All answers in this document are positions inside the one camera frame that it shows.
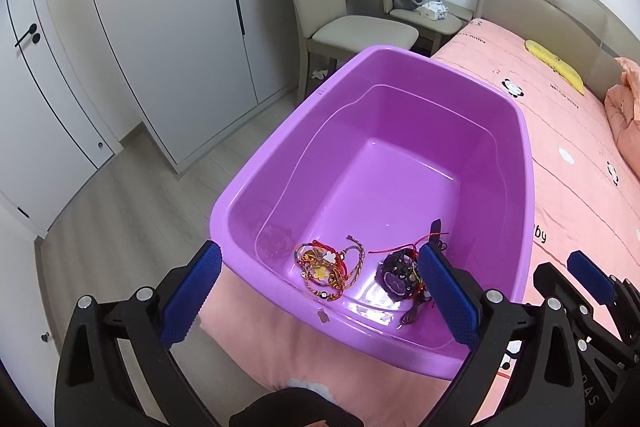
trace beige chair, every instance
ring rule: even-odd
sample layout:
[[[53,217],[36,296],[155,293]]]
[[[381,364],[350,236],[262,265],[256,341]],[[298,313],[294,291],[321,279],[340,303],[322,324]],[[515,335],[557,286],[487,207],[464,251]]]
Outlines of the beige chair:
[[[449,8],[447,17],[439,21],[432,21],[428,17],[420,15],[417,10],[395,9],[393,0],[381,0],[381,4],[386,17],[410,24],[419,31],[421,37],[433,41],[431,54],[440,48],[443,35],[450,36],[457,33],[473,17],[471,10],[449,2],[444,2]]]
[[[306,96],[309,53],[349,60],[369,46],[386,44],[410,49],[418,32],[406,24],[375,17],[347,15],[345,0],[293,0],[300,43],[298,103]]]

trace black door handle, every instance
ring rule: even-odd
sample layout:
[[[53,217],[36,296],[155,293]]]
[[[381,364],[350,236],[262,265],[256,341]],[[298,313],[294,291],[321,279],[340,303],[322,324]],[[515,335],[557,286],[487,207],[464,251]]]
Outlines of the black door handle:
[[[31,26],[29,26],[29,29],[27,30],[27,32],[23,36],[21,36],[18,39],[18,41],[15,43],[14,48],[17,48],[27,35],[33,35],[37,29],[38,29],[38,25],[36,23],[33,23]],[[35,35],[33,35],[34,44],[37,44],[39,40],[40,40],[40,36],[38,36],[38,40],[36,40]]]

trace silver screw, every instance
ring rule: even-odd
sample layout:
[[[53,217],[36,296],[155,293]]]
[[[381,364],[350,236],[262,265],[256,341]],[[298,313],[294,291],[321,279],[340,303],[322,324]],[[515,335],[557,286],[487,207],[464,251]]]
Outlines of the silver screw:
[[[136,299],[139,301],[148,301],[154,294],[154,291],[151,288],[140,288],[136,292]]]
[[[91,305],[91,296],[85,295],[78,299],[78,308],[88,308]]]
[[[502,294],[498,290],[489,290],[486,293],[486,298],[494,304],[502,302]]]
[[[558,299],[556,299],[555,297],[549,297],[546,300],[546,304],[548,304],[548,306],[552,309],[552,310],[559,310],[560,308],[562,308],[562,302],[560,302]]]

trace pink bedsheet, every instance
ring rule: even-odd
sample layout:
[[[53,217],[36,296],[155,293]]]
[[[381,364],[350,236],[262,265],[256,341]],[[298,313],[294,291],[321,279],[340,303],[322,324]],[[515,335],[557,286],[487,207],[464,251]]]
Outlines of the pink bedsheet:
[[[640,283],[640,184],[618,153],[604,106],[530,55],[523,39],[485,20],[469,23],[434,60],[510,92],[524,112],[536,184],[530,272],[551,262],[582,290],[565,268],[568,255],[579,249],[606,273]],[[613,329],[609,314],[590,300],[596,319]],[[531,277],[525,302],[542,302]],[[329,338],[228,269],[200,318],[201,327],[266,388],[308,385],[367,427],[417,425],[448,385]],[[509,375],[498,372],[478,418],[495,410]]]

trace yellow pillow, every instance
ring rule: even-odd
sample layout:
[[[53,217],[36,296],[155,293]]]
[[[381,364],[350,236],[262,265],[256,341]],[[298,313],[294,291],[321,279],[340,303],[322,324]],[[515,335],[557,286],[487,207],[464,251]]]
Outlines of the yellow pillow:
[[[569,84],[575,87],[580,94],[584,94],[584,84],[580,75],[574,68],[567,64],[564,60],[554,55],[548,49],[543,48],[535,41],[525,41],[524,47],[528,49],[534,57],[542,60],[547,66],[562,76]]]

